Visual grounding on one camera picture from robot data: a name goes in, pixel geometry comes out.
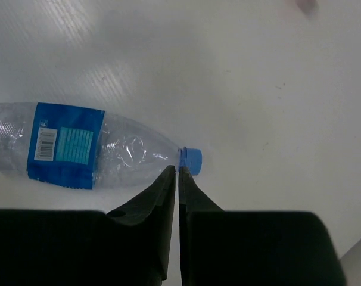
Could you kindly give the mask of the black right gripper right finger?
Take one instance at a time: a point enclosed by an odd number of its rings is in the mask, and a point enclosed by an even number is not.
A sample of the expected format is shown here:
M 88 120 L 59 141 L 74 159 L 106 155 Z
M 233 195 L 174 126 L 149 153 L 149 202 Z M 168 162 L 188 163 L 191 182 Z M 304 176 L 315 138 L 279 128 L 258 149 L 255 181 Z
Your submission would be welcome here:
M 300 211 L 229 211 L 179 171 L 183 285 L 346 285 L 326 226 Z

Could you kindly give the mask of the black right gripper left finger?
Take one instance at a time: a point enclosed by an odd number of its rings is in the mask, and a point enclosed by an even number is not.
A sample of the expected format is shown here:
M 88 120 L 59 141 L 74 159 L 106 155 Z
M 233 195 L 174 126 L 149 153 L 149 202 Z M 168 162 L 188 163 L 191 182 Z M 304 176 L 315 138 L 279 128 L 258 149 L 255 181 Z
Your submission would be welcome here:
M 161 285 L 176 170 L 116 209 L 0 209 L 0 285 Z

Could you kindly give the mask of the blue-capped blue-label plastic bottle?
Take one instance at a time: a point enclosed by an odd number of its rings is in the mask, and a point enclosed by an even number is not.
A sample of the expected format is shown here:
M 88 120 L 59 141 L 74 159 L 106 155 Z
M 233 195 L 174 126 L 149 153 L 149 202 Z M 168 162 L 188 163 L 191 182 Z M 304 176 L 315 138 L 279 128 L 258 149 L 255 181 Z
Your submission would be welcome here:
M 0 172 L 73 189 L 150 184 L 167 166 L 198 175 L 197 148 L 103 110 L 0 103 Z

